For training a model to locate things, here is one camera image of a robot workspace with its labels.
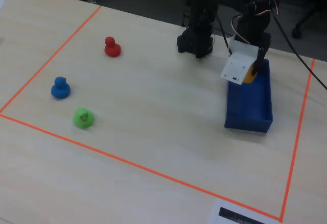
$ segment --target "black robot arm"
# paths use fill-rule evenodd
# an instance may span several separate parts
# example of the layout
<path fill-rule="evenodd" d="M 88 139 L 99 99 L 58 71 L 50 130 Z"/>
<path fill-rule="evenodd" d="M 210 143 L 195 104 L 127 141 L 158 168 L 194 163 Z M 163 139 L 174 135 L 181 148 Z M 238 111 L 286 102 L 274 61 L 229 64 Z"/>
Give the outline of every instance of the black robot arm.
<path fill-rule="evenodd" d="M 255 75 L 270 46 L 270 34 L 264 32 L 270 22 L 270 14 L 264 13 L 275 7 L 275 0 L 191 0 L 190 23 L 177 38 L 178 51 L 193 53 L 198 58 L 212 52 L 212 22 L 215 20 L 218 4 L 241 13 L 237 16 L 236 40 L 259 47 L 258 59 L 252 70 L 252 75 Z"/>

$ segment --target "blue plastic bin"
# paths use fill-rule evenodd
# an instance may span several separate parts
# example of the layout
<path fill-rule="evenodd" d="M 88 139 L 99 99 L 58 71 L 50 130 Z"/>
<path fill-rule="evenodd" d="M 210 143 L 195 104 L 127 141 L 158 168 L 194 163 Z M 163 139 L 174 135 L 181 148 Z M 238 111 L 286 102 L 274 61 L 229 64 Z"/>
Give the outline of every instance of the blue plastic bin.
<path fill-rule="evenodd" d="M 269 61 L 251 84 L 227 84 L 225 127 L 266 133 L 272 123 Z"/>

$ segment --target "orange tape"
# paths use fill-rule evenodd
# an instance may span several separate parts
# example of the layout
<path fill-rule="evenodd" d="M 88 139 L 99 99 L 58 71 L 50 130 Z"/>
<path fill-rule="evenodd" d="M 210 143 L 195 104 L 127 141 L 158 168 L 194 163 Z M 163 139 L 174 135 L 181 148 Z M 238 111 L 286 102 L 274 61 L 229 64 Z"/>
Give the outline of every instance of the orange tape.
<path fill-rule="evenodd" d="M 66 40 L 66 42 L 47 60 L 45 64 L 43 64 L 40 69 L 17 91 L 17 93 L 4 105 L 3 108 L 0 110 L 0 114 L 9 106 L 9 104 L 12 103 L 13 100 L 28 86 L 29 83 L 45 68 L 45 66 L 48 65 L 49 62 L 65 47 L 65 45 L 70 42 L 70 40 L 87 24 L 96 14 L 97 12 L 101 9 L 101 6 L 99 6 L 93 13 L 92 15 L 82 24 L 80 27 Z"/>
<path fill-rule="evenodd" d="M 184 185 L 184 186 L 186 186 L 186 187 L 190 187 L 190 188 L 193 188 L 193 189 L 198 190 L 198 191 L 200 191 L 200 192 L 204 192 L 204 193 L 209 194 L 209 195 L 211 195 L 211 196 L 214 196 L 214 197 L 220 198 L 220 199 L 222 199 L 222 200 L 225 200 L 225 201 L 231 202 L 231 203 L 233 203 L 233 204 L 239 205 L 239 206 L 244 207 L 244 208 L 246 208 L 246 209 L 249 209 L 249 210 L 255 211 L 255 212 L 259 213 L 259 214 L 262 214 L 262 215 L 268 216 L 268 217 L 270 217 L 270 218 L 272 218 L 272 219 L 279 220 L 279 217 L 277 217 L 277 216 L 271 215 L 271 214 L 266 213 L 266 212 L 264 212 L 264 211 L 262 211 L 262 210 L 258 210 L 258 209 L 254 208 L 254 207 L 251 207 L 251 206 L 245 205 L 245 204 L 240 203 L 240 202 L 237 202 L 237 201 L 235 201 L 235 200 L 231 200 L 230 198 L 227 198 L 227 197 L 224 197 L 224 196 L 218 195 L 218 194 L 216 194 L 216 193 L 213 193 L 213 192 L 207 191 L 207 190 L 205 190 L 205 189 L 203 189 L 203 188 L 200 188 L 200 187 L 194 186 L 194 185 L 189 184 L 189 183 L 187 183 L 187 182 L 183 182 L 183 181 L 181 181 L 181 180 L 178 180 L 178 179 L 176 179 L 176 178 L 173 178 L 173 177 L 170 177 L 170 176 L 168 176 L 168 175 L 162 174 L 162 173 L 160 173 L 160 172 L 157 172 L 157 171 L 155 171 L 155 170 L 153 170 L 153 169 L 147 168 L 147 167 L 142 166 L 142 165 L 140 165 L 140 164 L 134 163 L 134 162 L 129 161 L 129 160 L 127 160 L 127 159 L 123 159 L 123 158 L 121 158 L 121 157 L 118 157 L 118 156 L 116 156 L 116 155 L 113 155 L 113 154 L 107 153 L 107 152 L 102 151 L 102 150 L 99 150 L 99 149 L 97 149 L 97 148 L 94 148 L 94 147 L 91 147 L 91 146 L 85 145 L 85 144 L 83 144 L 83 143 L 80 143 L 80 142 L 77 142 L 77 141 L 74 141 L 74 140 L 71 140 L 71 139 L 68 139 L 68 138 L 65 138 L 65 137 L 63 137 L 63 136 L 59 136 L 59 135 L 54 134 L 54 133 L 52 133 L 52 132 L 46 131 L 46 130 L 41 129 L 41 128 L 39 128 L 39 127 L 36 127 L 36 126 L 30 125 L 30 124 L 28 124 L 28 123 L 25 123 L 25 122 L 23 122 L 23 121 L 20 121 L 20 120 L 18 120 L 18 119 L 15 119 L 15 118 L 11 118 L 11 117 L 6 116 L 6 115 L 3 115 L 3 114 L 0 114 L 0 117 L 2 117 L 2 118 L 6 118 L 6 119 L 8 119 L 8 120 L 14 121 L 14 122 L 19 123 L 19 124 L 24 125 L 24 126 L 30 127 L 30 128 L 35 129 L 35 130 L 37 130 L 37 131 L 40 131 L 40 132 L 43 132 L 43 133 L 45 133 L 45 134 L 51 135 L 51 136 L 53 136 L 53 137 L 59 138 L 59 139 L 61 139 L 61 140 L 64 140 L 64 141 L 70 142 L 70 143 L 72 143 L 72 144 L 75 144 L 75 145 L 78 145 L 78 146 L 84 147 L 84 148 L 86 148 L 86 149 L 89 149 L 89 150 L 91 150 L 91 151 L 97 152 L 97 153 L 99 153 L 99 154 L 102 154 L 102 155 L 105 155 L 105 156 L 111 157 L 111 158 L 113 158 L 113 159 L 117 159 L 117 160 L 119 160 L 119 161 L 121 161 L 121 162 L 124 162 L 124 163 L 130 164 L 130 165 L 133 165 L 133 166 L 135 166 L 135 167 L 137 167 L 137 168 L 143 169 L 143 170 L 148 171 L 148 172 L 150 172 L 150 173 L 153 173 L 153 174 L 155 174 L 155 175 L 157 175 L 157 176 L 160 176 L 160 177 L 166 178 L 166 179 L 168 179 L 168 180 L 171 180 L 171 181 L 173 181 L 173 182 L 179 183 L 179 184 Z"/>
<path fill-rule="evenodd" d="M 285 190 L 285 195 L 284 195 L 284 199 L 283 199 L 283 205 L 282 205 L 282 210 L 281 210 L 281 215 L 280 217 L 277 217 L 277 216 L 274 216 L 272 214 L 269 214 L 267 212 L 264 212 L 262 210 L 259 210 L 259 209 L 256 209 L 254 207 L 251 207 L 249 205 L 246 205 L 246 204 L 243 204 L 241 202 L 237 202 L 235 200 L 232 200 L 230 198 L 227 198 L 227 197 L 224 197 L 224 196 L 221 196 L 221 195 L 218 195 L 216 193 L 213 193 L 213 192 L 210 192 L 208 190 L 205 190 L 203 188 L 200 188 L 200 187 L 197 187 L 197 186 L 194 186 L 192 184 L 189 184 L 187 182 L 184 182 L 184 181 L 181 181 L 181 180 L 178 180 L 176 178 L 173 178 L 173 177 L 170 177 L 168 175 L 165 175 L 163 173 L 160 173 L 160 172 L 157 172 L 155 170 L 152 170 L 150 168 L 147 168 L 145 166 L 142 166 L 142 165 L 139 165 L 137 163 L 134 163 L 132 161 L 129 161 L 127 159 L 123 159 L 121 157 L 118 157 L 118 156 L 115 156 L 113 154 L 110 154 L 110 153 L 107 153 L 105 151 L 102 151 L 102 150 L 99 150 L 97 148 L 94 148 L 94 147 L 91 147 L 91 146 L 88 146 L 88 145 L 85 145 L 83 143 L 80 143 L 80 142 L 77 142 L 77 141 L 74 141 L 74 140 L 71 140 L 71 139 L 68 139 L 68 138 L 65 138 L 63 136 L 60 136 L 60 135 L 57 135 L 57 134 L 54 134 L 52 132 L 49 132 L 49 131 L 46 131 L 44 129 L 41 129 L 39 127 L 36 127 L 36 126 L 33 126 L 33 125 L 30 125 L 28 123 L 25 123 L 23 121 L 20 121 L 18 119 L 15 119 L 15 118 L 11 118 L 9 116 L 6 116 L 6 115 L 3 115 L 2 112 L 12 103 L 12 101 L 30 84 L 30 82 L 45 68 L 46 65 L 49 64 L 49 62 L 51 62 L 51 60 L 68 44 L 68 42 L 98 13 L 98 11 L 101 9 L 101 6 L 99 6 L 95 11 L 94 13 L 69 37 L 68 40 L 66 40 L 66 42 L 40 67 L 40 69 L 38 69 L 38 71 L 17 91 L 17 93 L 1 108 L 0 110 L 0 117 L 2 118 L 5 118 L 5 119 L 8 119 L 8 120 L 11 120 L 11 121 L 14 121 L 16 123 L 19 123 L 21 125 L 24 125 L 24 126 L 27 126 L 27 127 L 30 127 L 32 129 L 35 129 L 37 131 L 40 131 L 40 132 L 43 132 L 45 134 L 48 134 L 48 135 L 51 135 L 53 137 L 56 137 L 58 139 L 61 139 L 61 140 L 64 140 L 64 141 L 67 141 L 67 142 L 70 142 L 72 144 L 75 144 L 75 145 L 78 145 L 78 146 L 81 146 L 81 147 L 84 147 L 86 149 L 89 149 L 91 151 L 94 151 L 94 152 L 97 152 L 97 153 L 100 153 L 102 155 L 106 155 L 108 157 L 111 157 L 113 159 L 116 159 L 116 160 L 119 160 L 121 162 L 124 162 L 124 163 L 127 163 L 127 164 L 130 164 L 132 166 L 135 166 L 137 168 L 140 168 L 140 169 L 143 169 L 145 171 L 148 171 L 150 173 L 153 173 L 155 175 L 158 175 L 160 177 L 163 177 L 163 178 L 166 178 L 168 180 L 171 180 L 173 182 L 176 182 L 176 183 L 179 183 L 181 185 L 184 185 L 186 187 L 190 187 L 190 188 L 193 188 L 195 190 L 198 190 L 198 191 L 201 191 L 201 192 L 204 192 L 206 194 L 209 194 L 211 196 L 214 196 L 214 197 L 217 197 L 217 198 L 220 198 L 222 200 L 225 200 L 225 201 L 228 201 L 230 203 L 233 203 L 235 205 L 238 205 L 238 206 L 241 206 L 243 208 L 246 208 L 246 209 L 249 209 L 251 211 L 254 211 L 254 212 L 257 212 L 259 214 L 262 214 L 264 216 L 267 216 L 269 218 L 272 218 L 272 219 L 275 219 L 275 220 L 278 220 L 279 222 L 283 222 L 284 220 L 284 214 L 285 214 L 285 208 L 286 208 L 286 203 L 287 203 L 287 198 L 288 198 L 288 195 L 289 195 L 289 190 L 290 190 L 290 186 L 291 186 L 291 180 L 292 180 L 292 175 L 293 175 L 293 169 L 294 169 L 294 164 L 295 164 L 295 158 L 296 158 L 296 153 L 297 153 L 297 148 L 298 148 L 298 141 L 299 141 L 299 138 L 300 138 L 300 132 L 301 132 L 301 126 L 302 126 L 302 121 L 303 121 L 303 115 L 304 115 L 304 112 L 305 112 L 305 106 L 306 106 L 306 101 L 307 101 L 307 97 L 308 97 L 308 92 L 309 92 L 309 87 L 310 87 L 310 81 L 311 81 L 311 73 L 309 74 L 309 77 L 308 77 L 308 81 L 307 81 L 307 86 L 306 86 L 306 90 L 305 90 L 305 95 L 303 97 L 303 103 L 302 103 L 302 108 L 301 108 L 301 113 L 300 113 L 300 118 L 299 118 L 299 123 L 298 123 L 298 128 L 297 128 L 297 134 L 296 134 L 296 138 L 295 138 L 295 144 L 294 144 L 294 149 L 293 149 L 293 155 L 292 155 L 292 161 L 291 161 L 291 166 L 290 166 L 290 171 L 289 171 L 289 176 L 288 176 L 288 180 L 287 180 L 287 185 L 286 185 L 286 190 Z M 311 63 L 311 69 L 313 70 L 313 67 L 314 67 L 314 64 L 315 64 L 315 59 L 312 60 L 312 63 Z"/>
<path fill-rule="evenodd" d="M 315 59 L 313 59 L 312 62 L 311 62 L 311 67 L 310 67 L 311 70 L 313 70 L 314 65 L 315 65 Z M 285 209 L 286 209 L 287 198 L 288 198 L 288 194 L 290 192 L 293 169 L 294 169 L 295 158 L 296 158 L 297 147 L 298 147 L 298 141 L 300 139 L 302 121 L 303 121 L 303 116 L 304 116 L 304 113 L 305 113 L 306 102 L 307 102 L 308 92 L 309 92 L 309 88 L 310 88 L 311 76 L 312 76 L 312 74 L 309 73 L 307 86 L 306 86 L 306 91 L 305 91 L 305 95 L 303 97 L 303 102 L 302 102 L 300 119 L 298 121 L 298 126 L 297 126 L 297 132 L 296 132 L 296 138 L 295 138 L 295 144 L 294 144 L 294 149 L 293 149 L 292 161 L 291 161 L 291 166 L 290 166 L 290 172 L 288 174 L 287 185 L 286 185 L 286 190 L 285 190 L 285 195 L 284 195 L 284 200 L 283 200 L 283 205 L 282 205 L 282 210 L 281 210 L 281 216 L 280 216 L 280 219 L 279 219 L 280 222 L 283 222 L 283 220 L 284 220 L 284 214 L 285 214 Z"/>

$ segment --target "white bracket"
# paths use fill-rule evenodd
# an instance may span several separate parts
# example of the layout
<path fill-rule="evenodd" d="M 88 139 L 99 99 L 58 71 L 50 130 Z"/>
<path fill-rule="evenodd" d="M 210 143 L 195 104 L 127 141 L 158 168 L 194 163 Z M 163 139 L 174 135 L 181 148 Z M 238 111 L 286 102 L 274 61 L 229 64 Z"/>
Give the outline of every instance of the white bracket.
<path fill-rule="evenodd" d="M 227 59 L 220 77 L 241 85 L 251 65 L 258 57 L 259 47 L 230 39 L 229 48 L 232 55 Z"/>

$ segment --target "yellow object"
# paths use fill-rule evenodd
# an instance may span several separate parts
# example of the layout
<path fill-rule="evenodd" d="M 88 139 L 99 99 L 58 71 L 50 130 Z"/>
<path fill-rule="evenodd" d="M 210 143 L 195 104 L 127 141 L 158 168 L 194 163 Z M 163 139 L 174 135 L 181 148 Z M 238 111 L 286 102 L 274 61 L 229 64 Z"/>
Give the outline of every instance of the yellow object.
<path fill-rule="evenodd" d="M 246 84 L 249 84 L 249 83 L 252 83 L 255 76 L 258 74 L 256 73 L 254 76 L 252 76 L 252 70 L 253 70 L 253 64 L 250 66 L 249 68 L 249 71 L 247 72 L 244 80 L 243 80 L 243 83 L 246 83 Z"/>

